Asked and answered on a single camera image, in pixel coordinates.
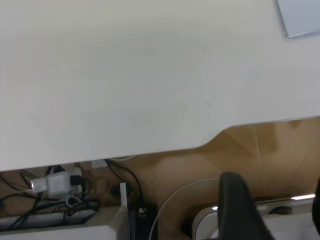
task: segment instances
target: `white panel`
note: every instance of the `white panel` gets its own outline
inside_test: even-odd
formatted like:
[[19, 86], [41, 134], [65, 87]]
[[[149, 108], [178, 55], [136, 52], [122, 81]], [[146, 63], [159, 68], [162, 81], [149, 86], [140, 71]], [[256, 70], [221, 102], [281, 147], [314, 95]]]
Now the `white panel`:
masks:
[[0, 170], [201, 146], [320, 115], [320, 37], [271, 0], [0, 0]]

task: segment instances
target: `cable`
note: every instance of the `cable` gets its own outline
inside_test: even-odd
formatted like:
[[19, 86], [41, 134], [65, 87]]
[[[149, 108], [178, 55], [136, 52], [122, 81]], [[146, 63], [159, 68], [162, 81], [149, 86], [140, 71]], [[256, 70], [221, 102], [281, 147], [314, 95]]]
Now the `cable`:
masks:
[[10, 187], [11, 189], [15, 190], [15, 191], [21, 191], [21, 189], [11, 185], [1, 174], [0, 174], [0, 179], [8, 186]]
[[122, 157], [114, 157], [114, 158], [109, 158], [110, 160], [113, 160], [113, 161], [126, 161], [126, 160], [129, 160], [129, 159], [132, 159], [134, 158], [136, 155], [132, 155], [132, 156], [128, 156], [128, 157], [125, 157], [125, 158], [122, 158]]
[[23, 175], [25, 175], [26, 177], [31, 178], [31, 179], [39, 179], [40, 178], [37, 175], [34, 175], [33, 173], [31, 173], [27, 170], [24, 170], [24, 169], [21, 169], [20, 173], [22, 173]]
[[16, 193], [32, 192], [32, 189], [26, 189], [26, 190], [19, 190], [19, 191], [17, 191], [17, 190], [12, 189], [12, 188], [9, 187], [8, 185], [4, 184], [3, 182], [0, 182], [0, 184], [1, 184], [2, 186], [5, 186], [6, 188], [12, 190], [12, 191], [15, 191]]
[[25, 176], [21, 172], [19, 172], [19, 175], [22, 178], [22, 180], [24, 181], [24, 183], [27, 185], [27, 187], [29, 189], [31, 189], [31, 183], [25, 178]]
[[199, 184], [199, 183], [204, 183], [204, 182], [208, 182], [208, 181], [213, 181], [213, 180], [219, 180], [220, 177], [211, 177], [211, 178], [207, 178], [207, 179], [202, 179], [202, 180], [197, 180], [197, 181], [193, 181], [193, 182], [190, 182], [184, 186], [181, 186], [179, 187], [177, 190], [175, 190], [173, 193], [171, 193], [167, 198], [166, 200], [163, 202], [163, 204], [161, 205], [154, 221], [153, 221], [153, 224], [152, 224], [152, 227], [151, 227], [151, 230], [150, 230], [150, 234], [149, 234], [149, 238], [148, 240], [151, 240], [151, 237], [152, 237], [152, 232], [154, 231], [154, 228], [155, 228], [155, 225], [156, 225], [156, 222], [161, 214], [161, 212], [164, 210], [165, 206], [167, 205], [167, 203], [178, 193], [180, 192], [182, 189], [185, 189], [191, 185], [194, 185], [194, 184]]
[[70, 203], [69, 203], [69, 199], [75, 199], [78, 203], [80, 203], [80, 204], [82, 204], [83, 203], [83, 201], [79, 198], [79, 197], [77, 197], [77, 196], [73, 196], [73, 195], [69, 195], [69, 196], [67, 196], [66, 197], [66, 199], [65, 199], [65, 205], [67, 206], [67, 207], [69, 207], [69, 208], [73, 208], [74, 206], [73, 205], [71, 205]]
[[29, 215], [31, 215], [31, 214], [33, 214], [33, 213], [35, 213], [37, 211], [40, 211], [40, 210], [44, 210], [44, 209], [47, 209], [47, 208], [50, 208], [50, 207], [57, 206], [57, 205], [59, 205], [61, 203], [62, 202], [48, 203], [46, 205], [33, 207], [29, 211], [25, 212], [23, 215], [18, 217], [6, 230], [7, 231], [12, 230], [15, 227], [15, 225], [17, 225], [16, 228], [18, 228], [19, 226], [21, 226], [27, 220]]
[[[114, 163], [113, 161], [110, 161], [109, 159], [105, 159], [105, 162], [106, 164], [108, 164], [108, 167], [109, 169], [111, 170], [111, 172], [116, 175], [123, 183], [126, 183], [132, 190], [132, 192], [136, 195], [136, 197], [138, 198], [138, 201], [141, 205], [143, 205], [144, 203], [144, 194], [143, 194], [143, 191], [142, 191], [142, 187], [141, 187], [141, 184], [140, 184], [140, 181], [139, 179], [137, 178], [137, 176], [127, 167], [125, 166], [121, 166], [117, 163]], [[117, 168], [120, 168], [122, 170], [125, 170], [127, 171], [129, 174], [131, 174], [131, 176], [133, 176], [134, 180], [136, 181], [137, 185], [138, 185], [138, 188], [139, 188], [139, 197], [138, 197], [138, 194], [136, 193], [136, 191], [122, 178], [120, 177], [111, 167], [111, 165], [114, 165], [115, 167]]]

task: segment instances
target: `black cable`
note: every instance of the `black cable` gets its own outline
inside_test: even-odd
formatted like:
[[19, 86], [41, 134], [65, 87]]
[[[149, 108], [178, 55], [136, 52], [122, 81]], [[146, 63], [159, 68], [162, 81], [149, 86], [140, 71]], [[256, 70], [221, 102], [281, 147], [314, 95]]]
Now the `black cable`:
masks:
[[15, 186], [13, 186], [13, 185], [11, 185], [1, 174], [0, 174], [0, 179], [1, 179], [9, 188], [12, 188], [13, 190], [19, 191], [19, 192], [22, 191], [21, 189], [15, 187]]
[[105, 159], [105, 162], [108, 164], [109, 168], [110, 168], [110, 165], [114, 165], [115, 167], [122, 169], [122, 170], [125, 170], [129, 174], [131, 174], [131, 176], [134, 178], [134, 180], [136, 181], [138, 188], [139, 188], [139, 202], [140, 202], [140, 204], [143, 204], [144, 203], [144, 193], [142, 191], [141, 183], [140, 183], [138, 177], [129, 168], [122, 166], [122, 165], [119, 165], [119, 164], [115, 163], [114, 161], [111, 161], [110, 159]]
[[[58, 206], [58, 205], [60, 205], [60, 204], [62, 204], [64, 202], [65, 201], [60, 201], [60, 202], [55, 202], [55, 203], [48, 203], [48, 204], [45, 204], [45, 205], [41, 205], [41, 206], [37, 206], [35, 208], [32, 208], [29, 211], [25, 212], [20, 217], [18, 217], [6, 229], [6, 231], [19, 229], [30, 215], [35, 214], [36, 212], [44, 210], [44, 209], [48, 209], [48, 208], [51, 208], [51, 207], [54, 207], [54, 206]], [[96, 206], [91, 206], [90, 203], [96, 203]], [[63, 213], [62, 223], [58, 224], [58, 226], [64, 226], [66, 224], [66, 216], [71, 217], [75, 213], [77, 213], [79, 211], [83, 211], [83, 210], [93, 210], [93, 211], [95, 211], [95, 213], [97, 213], [99, 211], [99, 209], [100, 209], [100, 200], [99, 199], [84, 200], [83, 203], [79, 203], [79, 204], [76, 204], [75, 206], [73, 206], [72, 208], [68, 208], [67, 211], [65, 211]], [[56, 227], [56, 226], [57, 225], [54, 224], [54, 225], [50, 225], [50, 226], [47, 226], [47, 227]]]
[[54, 207], [54, 206], [57, 206], [57, 205], [60, 205], [62, 204], [62, 202], [55, 202], [55, 203], [48, 203], [48, 204], [45, 204], [45, 205], [41, 205], [41, 206], [36, 206], [36, 207], [33, 207], [31, 208], [29, 211], [25, 212], [23, 215], [19, 216], [6, 230], [9, 231], [9, 230], [13, 230], [13, 228], [21, 221], [22, 223], [26, 221], [26, 219], [28, 218], [29, 215], [37, 212], [37, 211], [40, 211], [40, 210], [44, 210], [44, 209], [48, 209], [48, 208], [51, 208], [51, 207]]
[[27, 185], [27, 187], [29, 189], [31, 189], [31, 183], [26, 179], [26, 177], [21, 172], [19, 172], [19, 175], [22, 178], [22, 180], [24, 181], [24, 183]]
[[125, 183], [125, 184], [127, 184], [127, 185], [129, 186], [129, 188], [131, 189], [131, 191], [133, 192], [133, 194], [136, 196], [137, 200], [140, 201], [139, 195], [138, 195], [137, 192], [132, 188], [132, 186], [131, 186], [129, 183], [127, 183], [118, 173], [116, 173], [116, 171], [111, 167], [111, 164], [109, 164], [108, 167], [109, 167], [110, 171], [111, 171], [118, 179], [120, 179], [120, 181], [121, 181], [122, 183]]

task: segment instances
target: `power cord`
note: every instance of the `power cord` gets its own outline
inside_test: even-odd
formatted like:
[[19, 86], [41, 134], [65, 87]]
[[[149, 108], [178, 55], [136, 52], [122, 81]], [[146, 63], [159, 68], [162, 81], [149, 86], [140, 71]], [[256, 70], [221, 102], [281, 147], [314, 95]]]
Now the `power cord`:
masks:
[[[52, 171], [62, 172], [64, 171], [64, 168], [61, 166], [49, 166], [46, 170], [45, 175], [49, 175]], [[24, 177], [22, 172], [19, 172], [19, 175], [23, 179], [26, 185], [29, 185], [29, 181]], [[73, 214], [77, 213], [78, 211], [82, 210], [93, 210], [94, 214], [96, 214], [100, 208], [100, 200], [99, 199], [87, 199], [89, 197], [89, 194], [92, 190], [92, 183], [89, 179], [79, 176], [79, 175], [73, 175], [70, 178], [70, 183], [72, 185], [81, 185], [82, 188], [82, 195], [81, 197], [77, 197], [74, 195], [67, 196], [66, 199], [59, 200], [59, 199], [52, 199], [52, 198], [44, 198], [43, 193], [40, 192], [37, 195], [32, 195], [29, 193], [26, 193], [24, 191], [21, 191], [19, 188], [14, 187], [11, 183], [9, 183], [1, 174], [0, 179], [5, 183], [6, 186], [8, 186], [10, 189], [19, 192], [10, 194], [7, 196], [4, 196], [0, 198], [0, 208], [4, 207], [4, 201], [6, 199], [12, 198], [12, 197], [20, 197], [20, 198], [28, 198], [28, 199], [34, 199], [34, 203], [32, 208], [25, 212], [23, 215], [18, 217], [7, 229], [0, 229], [0, 231], [10, 231], [10, 230], [18, 230], [21, 229], [24, 222], [28, 219], [30, 215], [36, 214], [38, 211], [42, 211], [45, 209], [50, 209], [50, 212], [57, 208], [57, 207], [66, 207], [66, 211], [63, 214], [63, 219], [58, 226], [64, 226], [66, 224], [66, 218], [72, 216]], [[82, 219], [81, 222], [87, 221], [89, 218], [91, 218], [94, 214], [86, 217], [85, 219]]]
[[[111, 170], [111, 172], [118, 178], [120, 179], [120, 181], [122, 181], [123, 183], [126, 183], [132, 190], [132, 192], [134, 193], [134, 195], [138, 198], [138, 203], [143, 205], [144, 204], [144, 193], [141, 187], [141, 183], [138, 179], [138, 177], [127, 167], [119, 165], [117, 163], [115, 163], [114, 161], [110, 160], [110, 159], [104, 159], [104, 161], [106, 162], [106, 164], [108, 165], [109, 169]], [[112, 166], [115, 166], [116, 168], [122, 169], [127, 171], [135, 180], [136, 184], [138, 185], [138, 189], [139, 189], [139, 195], [136, 193], [136, 191], [130, 186], [130, 184], [125, 181], [121, 176], [119, 176], [119, 174], [117, 174], [115, 172], [115, 170], [112, 168]]]

